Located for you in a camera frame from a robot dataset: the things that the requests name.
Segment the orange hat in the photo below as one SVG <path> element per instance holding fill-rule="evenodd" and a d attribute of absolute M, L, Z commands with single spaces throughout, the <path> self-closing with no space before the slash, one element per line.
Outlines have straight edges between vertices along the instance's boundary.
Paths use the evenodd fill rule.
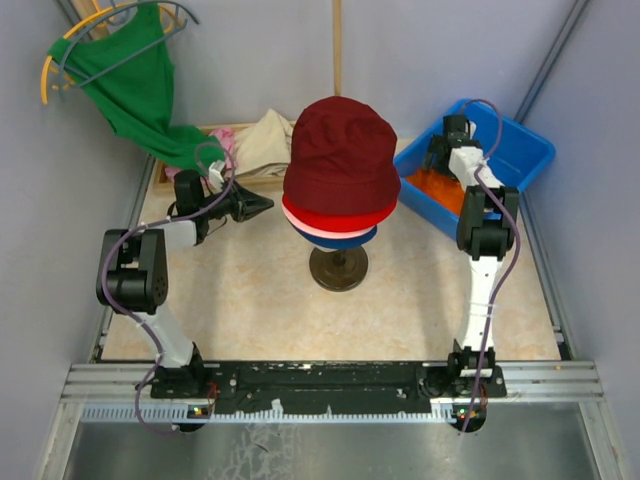
<path fill-rule="evenodd" d="M 465 193 L 458 180 L 449 178 L 433 169 L 424 170 L 422 168 L 407 176 L 405 180 L 447 211 L 457 216 L 460 215 Z"/>

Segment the pink hat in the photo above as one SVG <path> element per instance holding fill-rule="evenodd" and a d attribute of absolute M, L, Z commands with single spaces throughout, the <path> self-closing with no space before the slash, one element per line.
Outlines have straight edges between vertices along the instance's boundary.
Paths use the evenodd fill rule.
<path fill-rule="evenodd" d="M 286 219 L 298 230 L 316 236 L 327 239 L 349 239 L 355 238 L 358 236 L 365 235 L 371 231 L 373 231 L 376 226 L 368 227 L 361 230 L 348 231 L 348 232 L 335 232 L 335 231 L 327 231 L 321 230 L 310 225 L 305 224 L 300 219 L 298 219 L 293 213 L 291 213 L 285 206 L 282 206 L 282 211 Z"/>

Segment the blue plastic bin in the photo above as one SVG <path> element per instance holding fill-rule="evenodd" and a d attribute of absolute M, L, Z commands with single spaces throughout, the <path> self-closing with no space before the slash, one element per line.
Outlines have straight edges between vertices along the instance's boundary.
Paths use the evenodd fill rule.
<path fill-rule="evenodd" d="M 503 127 L 500 144 L 488 161 L 492 172 L 503 184 L 524 192 L 553 161 L 556 150 L 551 142 L 507 116 L 500 124 L 491 107 L 482 103 L 467 105 L 466 100 L 461 99 L 443 114 L 452 115 L 460 110 L 476 124 L 474 138 L 484 149 L 493 146 L 497 127 Z M 394 165 L 401 177 L 399 201 L 453 239 L 456 237 L 458 216 L 406 180 L 423 165 L 431 137 L 442 133 L 443 118 L 438 117 L 395 157 Z"/>

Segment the blue hat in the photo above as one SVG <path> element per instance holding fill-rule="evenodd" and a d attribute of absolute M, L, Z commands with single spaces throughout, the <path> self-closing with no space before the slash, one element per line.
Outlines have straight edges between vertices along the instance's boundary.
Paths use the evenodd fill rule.
<path fill-rule="evenodd" d="M 360 247 L 369 241 L 371 241 L 375 235 L 377 234 L 378 227 L 374 226 L 372 229 L 367 231 L 366 233 L 344 239 L 331 239 L 325 237 L 318 237 L 315 235 L 311 235 L 309 233 L 303 232 L 302 230 L 295 228 L 295 230 L 307 241 L 316 247 L 321 247 L 328 250 L 346 250 L 351 248 Z"/>

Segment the red hat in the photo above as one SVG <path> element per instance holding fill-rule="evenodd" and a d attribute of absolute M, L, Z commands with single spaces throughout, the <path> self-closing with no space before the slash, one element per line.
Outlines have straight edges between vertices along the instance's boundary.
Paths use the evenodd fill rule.
<path fill-rule="evenodd" d="M 282 205 L 299 222 L 309 227 L 317 230 L 345 233 L 364 230 L 381 223 L 393 213 L 397 206 L 397 200 L 393 200 L 380 210 L 353 215 L 326 214 L 306 210 L 295 205 L 286 194 L 282 196 Z"/>

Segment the cream mannequin head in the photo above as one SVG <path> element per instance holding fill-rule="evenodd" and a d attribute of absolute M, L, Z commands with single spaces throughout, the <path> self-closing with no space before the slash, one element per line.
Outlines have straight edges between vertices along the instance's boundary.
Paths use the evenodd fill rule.
<path fill-rule="evenodd" d="M 369 267 L 362 246 L 344 250 L 323 251 L 315 247 L 309 257 L 309 270 L 314 281 L 331 292 L 347 292 L 365 279 Z"/>

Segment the dark maroon hat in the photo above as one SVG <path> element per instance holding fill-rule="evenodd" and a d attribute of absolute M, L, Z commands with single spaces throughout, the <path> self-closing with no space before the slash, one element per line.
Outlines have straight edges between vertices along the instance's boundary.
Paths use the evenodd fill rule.
<path fill-rule="evenodd" d="M 292 133 L 285 196 L 326 215 L 364 215 L 396 202 L 397 136 L 369 105 L 330 96 L 307 106 Z"/>

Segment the wooden clothes rack with tray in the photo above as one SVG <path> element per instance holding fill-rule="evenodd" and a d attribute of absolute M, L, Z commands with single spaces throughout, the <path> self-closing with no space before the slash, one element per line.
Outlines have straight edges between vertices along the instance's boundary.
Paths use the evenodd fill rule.
<path fill-rule="evenodd" d="M 273 109 L 294 121 L 342 92 L 342 2 L 188 1 L 197 17 L 173 45 L 175 117 L 204 132 L 253 127 Z"/>

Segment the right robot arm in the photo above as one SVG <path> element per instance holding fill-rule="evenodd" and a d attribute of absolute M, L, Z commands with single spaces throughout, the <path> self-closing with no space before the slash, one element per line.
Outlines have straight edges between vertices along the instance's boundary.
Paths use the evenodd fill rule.
<path fill-rule="evenodd" d="M 448 387 L 461 396 L 493 375 L 491 318 L 497 277 L 507 253 L 519 245 L 519 191 L 498 180 L 474 133 L 475 124 L 466 115 L 447 115 L 443 132 L 432 137 L 425 157 L 429 172 L 457 181 L 464 193 L 455 240 L 468 259 L 468 307 L 446 372 Z"/>

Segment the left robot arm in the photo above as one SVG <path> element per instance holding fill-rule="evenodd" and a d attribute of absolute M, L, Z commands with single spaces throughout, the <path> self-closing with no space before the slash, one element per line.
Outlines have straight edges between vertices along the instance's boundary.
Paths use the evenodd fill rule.
<path fill-rule="evenodd" d="M 164 219 L 104 233 L 96 280 L 99 302 L 128 316 L 143 329 L 156 349 L 157 365 L 176 369 L 172 383 L 189 397 L 206 389 L 208 373 L 192 363 L 196 346 L 165 305 L 169 292 L 168 254 L 203 243 L 212 220 L 242 223 L 274 207 L 273 200 L 247 190 L 233 179 L 220 181 L 219 188 L 218 193 L 207 194 L 198 173 L 179 172 L 174 177 L 175 202 Z"/>

